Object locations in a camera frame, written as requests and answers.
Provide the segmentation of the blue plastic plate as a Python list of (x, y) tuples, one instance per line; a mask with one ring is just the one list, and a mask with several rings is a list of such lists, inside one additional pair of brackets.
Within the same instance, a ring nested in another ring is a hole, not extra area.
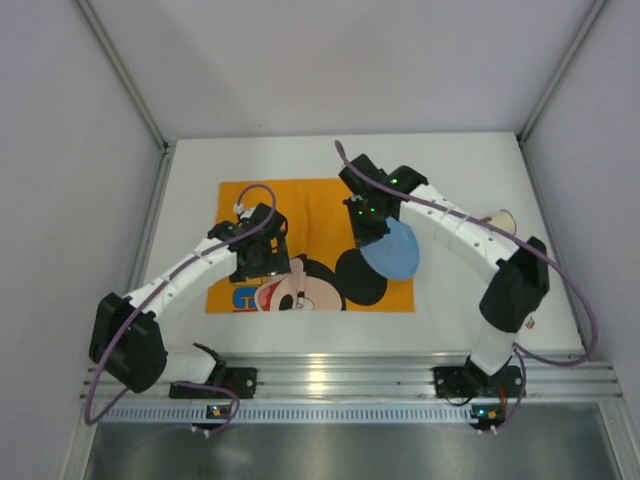
[(406, 281), (414, 277), (420, 264), (420, 247), (411, 227), (389, 217), (389, 232), (360, 248), (369, 267), (387, 280)]

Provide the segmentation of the orange cartoon mouse placemat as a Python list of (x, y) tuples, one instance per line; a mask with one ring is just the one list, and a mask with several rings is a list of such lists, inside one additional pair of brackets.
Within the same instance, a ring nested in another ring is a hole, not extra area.
[(411, 280), (393, 281), (372, 270), (356, 248), (348, 190), (334, 179), (265, 180), (288, 221), (290, 271), (244, 282), (225, 278), (207, 293), (208, 314), (287, 310), (412, 313)]

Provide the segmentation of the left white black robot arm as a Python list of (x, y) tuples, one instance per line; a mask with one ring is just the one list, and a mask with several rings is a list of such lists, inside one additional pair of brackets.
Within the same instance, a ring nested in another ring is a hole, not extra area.
[(146, 285), (99, 303), (89, 357), (129, 391), (158, 382), (204, 384), (221, 357), (199, 343), (172, 347), (164, 329), (223, 279), (244, 281), (289, 272), (288, 221), (259, 203), (235, 222), (215, 225), (182, 260)]

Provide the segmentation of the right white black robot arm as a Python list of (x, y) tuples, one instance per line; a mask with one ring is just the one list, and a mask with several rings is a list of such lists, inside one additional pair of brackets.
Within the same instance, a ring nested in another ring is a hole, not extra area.
[(389, 280), (408, 280), (418, 270), (416, 238), (423, 233), (464, 261), (486, 284), (479, 302), (485, 323), (464, 366), (474, 387), (508, 363), (516, 335), (549, 291), (546, 245), (535, 236), (519, 248), (498, 239), (494, 226), (474, 222), (413, 168), (391, 173), (366, 156), (339, 173), (350, 191), (344, 200), (356, 247), (364, 262)]

